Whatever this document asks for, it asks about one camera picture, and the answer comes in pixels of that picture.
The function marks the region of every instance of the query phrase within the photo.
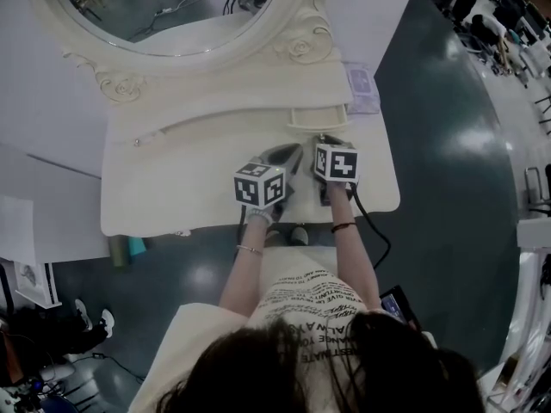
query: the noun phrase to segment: black bracelet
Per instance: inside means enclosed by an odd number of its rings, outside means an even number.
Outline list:
[[[335,232],[337,232],[338,230],[343,230],[344,228],[348,228],[349,226],[351,225],[355,225],[356,222],[350,222],[349,224],[340,224],[340,225],[335,225],[333,226],[333,228],[331,229],[331,232],[333,234],[335,234]]]

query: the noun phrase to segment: white desk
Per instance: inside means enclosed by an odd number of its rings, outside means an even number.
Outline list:
[[[107,143],[102,171],[102,230],[153,237],[239,221],[232,174],[276,145],[306,144],[311,135],[287,127],[288,111],[216,115],[171,128],[141,147]],[[393,211],[399,189],[382,114],[358,117],[343,133],[361,152],[358,193],[368,212]],[[310,175],[312,148],[294,178],[284,222],[331,221]]]

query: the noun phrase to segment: vanity table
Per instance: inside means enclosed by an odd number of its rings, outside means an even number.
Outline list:
[[[293,142],[305,146],[305,157],[282,220],[330,221],[310,175],[315,133],[360,151],[358,193],[368,212],[398,207],[382,114],[345,113],[352,94],[325,0],[269,0],[253,17],[190,23],[137,44],[100,33],[65,2],[31,1],[111,101],[102,168],[106,235],[237,224],[234,170]]]

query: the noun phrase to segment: oval mirror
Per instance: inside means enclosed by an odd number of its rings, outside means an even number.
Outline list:
[[[245,32],[271,0],[59,0],[80,26],[134,52],[209,52]]]

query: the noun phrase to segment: dark hair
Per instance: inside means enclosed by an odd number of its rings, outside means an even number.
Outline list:
[[[345,412],[482,413],[484,406],[468,361],[433,348],[419,332],[393,317],[358,313],[347,337],[356,357],[328,358],[333,391]],[[183,411],[306,412],[298,366],[299,340],[285,322],[223,336],[201,355],[189,376],[164,394],[157,413]],[[342,360],[347,378],[337,378]]]

